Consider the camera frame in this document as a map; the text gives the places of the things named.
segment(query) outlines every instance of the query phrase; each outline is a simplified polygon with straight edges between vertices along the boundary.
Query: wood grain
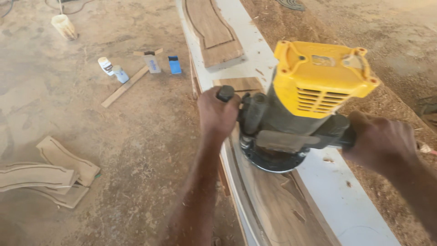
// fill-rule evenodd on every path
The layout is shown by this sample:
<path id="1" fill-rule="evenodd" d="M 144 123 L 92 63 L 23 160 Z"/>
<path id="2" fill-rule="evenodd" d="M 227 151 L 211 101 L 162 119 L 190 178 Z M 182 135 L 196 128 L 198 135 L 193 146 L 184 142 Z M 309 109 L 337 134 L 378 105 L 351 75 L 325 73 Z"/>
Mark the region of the wood grain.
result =
<path id="1" fill-rule="evenodd" d="M 48 163 L 77 171 L 77 181 L 84 186 L 90 186 L 100 171 L 98 166 L 73 155 L 51 136 L 44 138 L 36 147 Z"/>
<path id="2" fill-rule="evenodd" d="M 76 171 L 52 165 L 21 165 L 0 170 L 0 192 L 28 186 L 71 187 Z"/>
<path id="3" fill-rule="evenodd" d="M 188 27 L 200 45 L 205 67 L 243 55 L 240 41 L 223 19 L 215 0 L 182 0 L 182 5 Z"/>
<path id="4" fill-rule="evenodd" d="M 22 189 L 44 196 L 54 203 L 68 208 L 74 208 L 89 190 L 89 188 L 82 185 L 73 185 L 65 195 L 61 195 L 47 192 L 41 187 L 25 187 Z"/>
<path id="5" fill-rule="evenodd" d="M 231 85 L 236 91 L 262 91 L 256 77 L 216 80 L 214 85 Z M 286 177 L 262 171 L 246 159 L 239 145 L 236 126 L 228 143 L 234 156 L 244 190 L 251 201 L 245 209 L 255 214 L 264 245 L 272 246 L 340 246 L 340 242 L 319 212 L 303 183 L 298 184 L 293 173 Z"/>
<path id="6" fill-rule="evenodd" d="M 141 77 L 149 71 L 149 67 L 145 66 L 138 71 L 132 78 L 118 88 L 112 95 L 110 95 L 101 105 L 105 108 L 109 107 L 115 100 L 123 95 L 130 87 L 132 87 Z"/>

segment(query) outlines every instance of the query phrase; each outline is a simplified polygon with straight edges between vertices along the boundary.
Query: white jar with lid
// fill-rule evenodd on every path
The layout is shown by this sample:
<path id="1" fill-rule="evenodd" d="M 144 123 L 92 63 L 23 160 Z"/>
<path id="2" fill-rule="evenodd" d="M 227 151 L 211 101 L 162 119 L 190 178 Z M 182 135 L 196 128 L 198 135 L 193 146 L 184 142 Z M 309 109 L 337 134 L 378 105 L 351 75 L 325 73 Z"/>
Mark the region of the white jar with lid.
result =
<path id="1" fill-rule="evenodd" d="M 108 58 L 100 57 L 97 61 L 99 62 L 100 67 L 103 69 L 103 71 L 105 71 L 105 73 L 107 73 L 108 75 L 114 74 L 114 72 L 112 71 L 112 64 L 108 60 Z"/>

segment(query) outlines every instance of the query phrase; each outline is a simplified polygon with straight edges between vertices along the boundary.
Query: wooden stick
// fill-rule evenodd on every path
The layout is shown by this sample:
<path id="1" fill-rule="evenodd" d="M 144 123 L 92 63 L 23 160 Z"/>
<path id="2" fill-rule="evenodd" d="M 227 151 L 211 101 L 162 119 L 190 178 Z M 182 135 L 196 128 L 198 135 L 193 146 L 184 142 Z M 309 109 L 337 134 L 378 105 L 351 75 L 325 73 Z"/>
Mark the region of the wooden stick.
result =
<path id="1" fill-rule="evenodd" d="M 102 106 L 107 108 L 115 100 L 117 100 L 121 95 L 123 95 L 130 87 L 132 87 L 142 76 L 144 76 L 149 71 L 148 66 L 144 66 L 138 73 L 136 73 L 132 78 L 130 78 L 126 83 L 124 83 L 118 90 L 116 90 L 112 95 L 110 95 L 103 103 Z"/>

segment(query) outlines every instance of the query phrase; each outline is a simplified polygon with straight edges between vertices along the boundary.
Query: white bottle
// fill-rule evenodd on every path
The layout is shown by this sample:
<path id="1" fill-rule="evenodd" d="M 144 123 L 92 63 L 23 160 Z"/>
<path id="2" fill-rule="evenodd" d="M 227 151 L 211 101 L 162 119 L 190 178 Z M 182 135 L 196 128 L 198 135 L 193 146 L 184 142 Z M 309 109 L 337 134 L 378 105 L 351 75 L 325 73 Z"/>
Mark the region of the white bottle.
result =
<path id="1" fill-rule="evenodd" d="M 97 61 L 99 62 L 100 67 L 103 69 L 103 71 L 105 71 L 105 73 L 107 73 L 108 75 L 114 74 L 114 72 L 112 71 L 112 64 L 108 60 L 108 58 L 100 57 Z"/>
<path id="2" fill-rule="evenodd" d="M 112 71 L 117 76 L 118 81 L 120 81 L 122 84 L 129 80 L 129 76 L 123 71 L 120 65 L 114 65 L 112 67 Z"/>

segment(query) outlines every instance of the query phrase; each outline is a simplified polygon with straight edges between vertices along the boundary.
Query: dusty floor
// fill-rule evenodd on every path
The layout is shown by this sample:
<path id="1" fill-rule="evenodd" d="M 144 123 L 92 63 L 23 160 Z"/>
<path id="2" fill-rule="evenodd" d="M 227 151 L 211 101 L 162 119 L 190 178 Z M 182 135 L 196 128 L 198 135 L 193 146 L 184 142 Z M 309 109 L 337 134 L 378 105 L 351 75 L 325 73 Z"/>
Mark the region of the dusty floor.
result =
<path id="1" fill-rule="evenodd" d="M 66 3 L 75 11 L 78 2 Z M 6 12 L 8 6 L 0 6 Z M 50 24 L 58 11 L 20 0 L 0 26 L 1 163 L 40 161 L 35 145 L 51 135 L 101 167 L 75 209 L 11 190 L 0 194 L 0 244 L 155 245 L 157 228 L 198 144 L 188 49 L 172 0 L 94 1 L 70 15 L 80 34 L 64 40 Z M 147 74 L 108 109 L 100 104 L 121 84 L 97 59 L 106 56 L 132 76 L 144 65 L 135 50 L 164 48 L 160 74 Z M 167 56 L 182 74 L 171 75 Z M 215 233 L 242 245 L 229 197 L 220 192 Z"/>
<path id="2" fill-rule="evenodd" d="M 327 6 L 331 3 L 337 3 L 341 6 L 343 2 L 345 1 L 326 1 L 323 3 Z M 319 19 L 319 17 L 322 16 L 322 13 L 313 13 L 311 7 L 307 6 L 305 12 L 300 12 L 284 8 L 275 0 L 242 0 L 242 3 L 252 17 L 254 24 L 256 24 L 272 49 L 276 46 L 276 42 L 281 39 L 290 41 L 299 40 L 307 42 L 344 44 L 334 31 L 337 27 L 341 26 L 341 24 L 337 26 L 329 21 L 326 23 L 322 22 Z M 349 13 L 350 19 L 353 20 L 354 15 L 350 14 L 350 12 L 362 10 L 362 8 L 359 7 L 350 10 L 347 7 L 339 6 L 338 8 L 343 9 L 343 12 L 341 12 L 343 13 L 343 16 L 335 16 L 332 13 L 328 15 L 325 13 L 327 20 L 335 20 L 336 18 L 344 17 L 344 15 L 346 15 L 345 12 Z M 376 25 L 367 22 L 354 22 L 354 24 L 357 25 L 357 27 L 368 29 L 372 29 Z M 407 24 L 406 26 L 399 25 L 399 28 L 402 29 L 402 27 L 408 28 L 411 26 L 412 25 Z M 352 33 L 355 33 L 353 27 L 353 25 L 346 25 L 344 28 L 349 28 L 353 30 Z M 392 35 L 403 35 L 402 32 L 391 33 Z M 388 59 L 388 61 L 378 60 L 376 58 L 377 53 L 372 52 L 372 47 L 370 47 L 371 50 L 369 57 L 371 58 L 371 67 L 376 71 L 376 74 L 385 84 L 379 86 L 366 98 L 352 99 L 341 109 L 340 112 L 347 115 L 352 110 L 358 109 L 372 115 L 409 122 L 416 129 L 417 140 L 425 142 L 433 149 L 436 149 L 437 134 L 428 128 L 410 108 L 414 107 L 416 98 L 422 97 L 421 95 L 426 97 L 436 91 L 433 89 L 435 84 L 431 81 L 434 71 L 430 69 L 434 64 L 431 61 L 432 59 L 435 59 L 435 57 L 429 56 L 430 54 L 433 54 L 432 52 L 435 52 L 435 45 L 425 45 L 425 43 L 431 41 L 427 37 L 432 36 L 435 33 L 429 31 L 425 32 L 425 34 L 426 37 L 421 39 L 420 35 L 423 35 L 423 33 L 418 31 L 417 36 L 414 39 L 417 42 L 413 42 L 415 45 L 411 46 L 411 49 L 415 50 L 416 54 L 420 54 L 422 58 L 414 57 L 414 53 L 411 53 L 407 48 L 402 49 L 402 51 L 410 51 L 406 52 L 408 54 L 405 56 L 411 56 L 410 59 L 416 59 L 415 62 L 400 59 L 400 61 L 405 63 L 404 66 L 411 66 L 408 70 L 409 74 L 404 74 L 403 77 L 396 72 L 395 68 L 390 67 L 394 66 L 396 63 L 388 63 L 388 61 L 391 61 L 390 59 Z M 368 43 L 362 41 L 362 39 L 358 39 L 357 36 L 351 36 L 357 39 L 357 43 L 349 43 L 349 45 L 368 47 L 366 46 Z M 397 39 L 396 36 L 393 38 L 387 37 L 381 49 L 390 49 L 391 46 L 399 46 L 398 42 L 402 42 L 402 40 Z M 403 53 L 400 50 L 393 49 L 391 56 L 395 55 L 403 56 Z M 418 78 L 423 75 L 420 71 L 425 68 L 425 65 L 428 66 L 426 67 L 426 71 L 429 79 L 419 80 Z M 398 67 L 397 69 L 399 72 L 404 68 Z M 423 154 L 422 157 L 431 164 L 431 167 L 434 170 L 437 170 L 437 158 L 435 156 Z M 403 246 L 432 245 L 428 234 L 413 215 L 411 209 L 386 179 L 373 172 L 362 169 L 353 163 L 348 162 L 348 165 L 354 172 L 356 178 L 360 181 L 378 211 L 383 216 L 384 220 L 389 225 L 390 229 L 395 234 L 396 238 Z"/>
<path id="3" fill-rule="evenodd" d="M 436 1 L 302 2 L 346 45 L 367 48 L 373 71 L 412 109 L 436 95 Z"/>

